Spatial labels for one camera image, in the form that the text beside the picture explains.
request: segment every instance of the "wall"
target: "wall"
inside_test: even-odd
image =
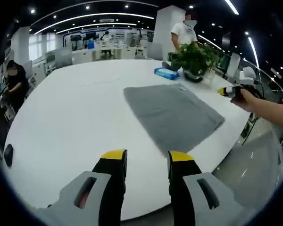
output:
[[[184,20],[184,15],[185,10],[176,6],[169,6],[157,12],[153,42],[161,43],[164,60],[167,60],[169,52],[175,51],[171,30],[176,23]]]
[[[11,49],[14,50],[14,61],[18,64],[24,64],[29,61],[28,40],[29,27],[20,27],[11,38]]]

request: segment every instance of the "white table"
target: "white table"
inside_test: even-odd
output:
[[[189,151],[203,172],[212,172],[241,134],[249,113],[216,90],[231,84],[215,76],[210,89],[154,74],[155,60],[110,60],[55,70],[25,101],[7,136],[13,165],[4,165],[15,190],[30,205],[47,207],[61,188],[92,171],[107,151],[128,150],[122,220],[170,203],[167,160],[124,99],[126,87],[181,83],[225,117],[224,124]]]

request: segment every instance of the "human arm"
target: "human arm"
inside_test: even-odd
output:
[[[12,89],[9,90],[9,93],[13,93],[17,90],[19,90],[22,87],[22,83],[18,82]]]
[[[175,34],[175,33],[171,33],[172,34],[172,42],[173,42],[173,45],[175,47],[175,49],[180,52],[180,45],[178,43],[178,35]]]
[[[192,39],[192,43],[196,46],[196,47],[199,47],[198,46],[198,39],[197,39],[197,34],[196,34],[196,32],[195,31],[193,31],[193,34],[194,34],[194,36],[193,36],[193,39]]]
[[[256,116],[283,127],[283,105],[258,99],[245,89],[241,90],[241,94],[245,100],[237,101],[232,99],[231,102],[245,111],[254,113]]]
[[[192,41],[192,43],[194,43],[194,45],[199,48],[197,41]]]

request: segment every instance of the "black shirt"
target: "black shirt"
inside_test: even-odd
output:
[[[17,65],[17,70],[18,70],[17,75],[8,76],[8,89],[11,90],[20,82],[22,83],[22,85],[16,91],[16,93],[25,95],[29,90],[29,85],[26,78],[26,72],[24,70],[24,67],[21,65]]]

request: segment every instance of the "potted plant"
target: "potted plant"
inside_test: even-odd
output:
[[[176,71],[182,67],[187,80],[201,82],[204,74],[215,66],[218,60],[217,51],[209,45],[197,47],[193,43],[184,44],[180,53],[172,54],[171,67]]]

